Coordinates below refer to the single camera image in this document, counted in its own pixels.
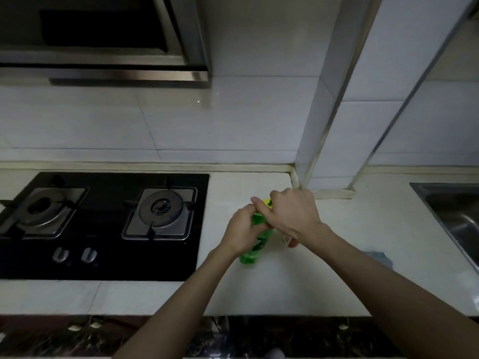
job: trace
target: black glass cooktop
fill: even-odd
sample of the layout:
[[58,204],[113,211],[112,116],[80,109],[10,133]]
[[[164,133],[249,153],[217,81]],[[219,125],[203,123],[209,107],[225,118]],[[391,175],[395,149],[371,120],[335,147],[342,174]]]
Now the black glass cooktop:
[[0,278],[184,281],[207,174],[39,173],[0,200]]

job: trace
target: small bottle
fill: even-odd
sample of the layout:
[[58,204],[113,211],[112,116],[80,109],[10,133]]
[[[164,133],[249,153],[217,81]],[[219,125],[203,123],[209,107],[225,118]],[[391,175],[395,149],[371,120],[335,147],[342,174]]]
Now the small bottle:
[[[264,203],[272,208],[272,202],[271,199],[265,199]],[[263,217],[260,213],[255,213],[252,218],[253,225],[256,224],[261,224],[261,223],[266,223],[266,218]],[[258,257],[258,254],[260,253],[260,250],[263,249],[264,246],[266,246],[266,242],[268,241],[270,235],[272,234],[272,229],[264,231],[258,237],[256,237],[256,243],[254,244],[253,248],[251,248],[248,252],[245,254],[241,255],[239,257],[239,261],[241,263],[244,263],[245,265],[251,265],[256,261],[256,258]]]

